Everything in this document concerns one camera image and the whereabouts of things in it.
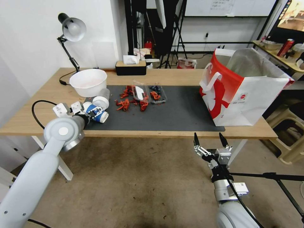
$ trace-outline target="white plastic bowl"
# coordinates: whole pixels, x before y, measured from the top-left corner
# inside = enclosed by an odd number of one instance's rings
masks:
[[[82,97],[95,97],[107,87],[107,74],[99,69],[79,71],[70,78],[70,85]]]

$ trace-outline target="red can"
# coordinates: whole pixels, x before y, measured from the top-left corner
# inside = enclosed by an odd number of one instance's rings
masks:
[[[293,39],[288,39],[285,44],[283,45],[283,47],[279,50],[277,56],[279,57],[283,57],[286,52],[292,47],[292,45],[294,44],[294,40]]]

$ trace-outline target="lamp shade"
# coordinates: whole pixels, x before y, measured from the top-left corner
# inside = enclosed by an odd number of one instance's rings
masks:
[[[65,13],[58,15],[58,20],[62,24],[64,37],[72,42],[80,41],[86,33],[86,25],[82,20],[69,17]]]

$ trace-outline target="cream plastic stool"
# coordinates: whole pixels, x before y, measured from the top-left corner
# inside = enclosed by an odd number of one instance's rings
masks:
[[[279,114],[269,122],[269,125],[274,129],[284,120],[291,120],[294,124],[304,131],[304,102],[292,105],[287,110]],[[301,158],[304,158],[304,135],[302,135],[291,146],[287,146],[279,138],[270,140],[280,151],[278,157],[285,164],[292,164]]]

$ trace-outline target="stool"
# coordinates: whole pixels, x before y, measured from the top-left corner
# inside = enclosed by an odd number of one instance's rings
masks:
[[[281,155],[278,158],[285,164],[292,164],[301,158],[304,158],[304,102],[296,103],[290,106],[287,110],[279,114],[273,120],[269,122],[269,125],[274,131],[287,130],[291,127],[295,128],[300,137],[297,138],[295,142],[289,142],[288,145],[282,141],[280,137],[278,139],[270,140],[280,151]]]

